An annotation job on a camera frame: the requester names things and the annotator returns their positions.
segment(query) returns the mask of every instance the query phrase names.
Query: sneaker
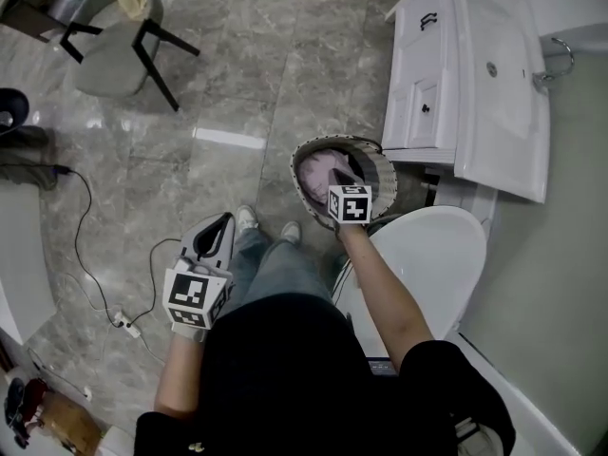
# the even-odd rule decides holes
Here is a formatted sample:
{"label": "sneaker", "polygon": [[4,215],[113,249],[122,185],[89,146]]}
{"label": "sneaker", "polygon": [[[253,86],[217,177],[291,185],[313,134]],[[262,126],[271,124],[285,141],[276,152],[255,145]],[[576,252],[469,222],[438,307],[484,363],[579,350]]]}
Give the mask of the sneaker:
{"label": "sneaker", "polygon": [[240,206],[237,209],[237,232],[240,235],[248,228],[257,228],[256,213],[249,206]]}
{"label": "sneaker", "polygon": [[290,243],[298,246],[302,241],[302,228],[297,221],[290,221],[281,230],[281,238],[285,238]]}

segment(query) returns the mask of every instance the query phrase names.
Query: fiducial marker cube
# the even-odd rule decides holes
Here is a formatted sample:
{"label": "fiducial marker cube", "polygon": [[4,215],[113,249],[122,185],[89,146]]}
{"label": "fiducial marker cube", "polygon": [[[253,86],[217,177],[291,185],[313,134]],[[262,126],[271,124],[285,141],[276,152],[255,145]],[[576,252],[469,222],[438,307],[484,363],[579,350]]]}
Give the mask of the fiducial marker cube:
{"label": "fiducial marker cube", "polygon": [[167,269],[162,305],[174,322],[209,330],[228,300],[226,284],[222,277]]}
{"label": "fiducial marker cube", "polygon": [[371,186],[330,186],[327,209],[338,223],[368,224],[371,205]]}

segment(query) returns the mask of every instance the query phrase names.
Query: sleeve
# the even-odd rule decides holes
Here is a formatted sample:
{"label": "sleeve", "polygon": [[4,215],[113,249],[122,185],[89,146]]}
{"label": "sleeve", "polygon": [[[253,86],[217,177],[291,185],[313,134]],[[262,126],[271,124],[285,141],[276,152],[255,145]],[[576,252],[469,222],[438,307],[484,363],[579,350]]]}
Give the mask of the sleeve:
{"label": "sleeve", "polygon": [[515,429],[503,399],[456,345],[447,341],[416,345],[404,357],[399,379],[403,402],[408,405],[408,423],[420,435],[416,444],[421,449],[441,445],[432,451],[456,454],[455,426],[470,417],[475,424],[495,431],[503,454],[510,454]]}
{"label": "sleeve", "polygon": [[189,426],[159,412],[147,412],[137,420],[134,456],[187,454]]}

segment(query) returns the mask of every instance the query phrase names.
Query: gray chair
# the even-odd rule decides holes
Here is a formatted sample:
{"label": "gray chair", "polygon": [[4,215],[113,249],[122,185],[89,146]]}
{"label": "gray chair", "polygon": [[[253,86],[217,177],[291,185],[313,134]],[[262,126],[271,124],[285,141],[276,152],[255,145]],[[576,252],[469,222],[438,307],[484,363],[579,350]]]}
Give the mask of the gray chair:
{"label": "gray chair", "polygon": [[[178,111],[178,102],[154,66],[154,56],[160,41],[195,56],[199,55],[199,50],[161,28],[161,0],[146,0],[142,22],[125,20],[108,28],[89,25],[95,15],[115,1],[84,0],[61,39],[60,45],[79,63],[75,73],[76,87],[88,95],[126,97],[137,93],[149,74],[169,104]],[[96,35],[84,54],[69,42],[69,37],[76,31]]]}

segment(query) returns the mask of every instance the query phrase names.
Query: white wall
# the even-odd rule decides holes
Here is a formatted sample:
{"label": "white wall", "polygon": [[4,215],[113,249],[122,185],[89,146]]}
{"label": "white wall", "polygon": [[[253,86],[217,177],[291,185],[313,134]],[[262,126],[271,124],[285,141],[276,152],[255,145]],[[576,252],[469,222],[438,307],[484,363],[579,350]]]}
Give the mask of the white wall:
{"label": "white wall", "polygon": [[560,37],[575,50],[608,51],[608,0],[526,1],[548,55],[560,51],[550,37]]}
{"label": "white wall", "polygon": [[608,57],[577,56],[551,93],[546,204],[499,196],[460,329],[582,454],[608,429],[606,97]]}
{"label": "white wall", "polygon": [[38,188],[0,180],[0,328],[24,344],[54,314]]}

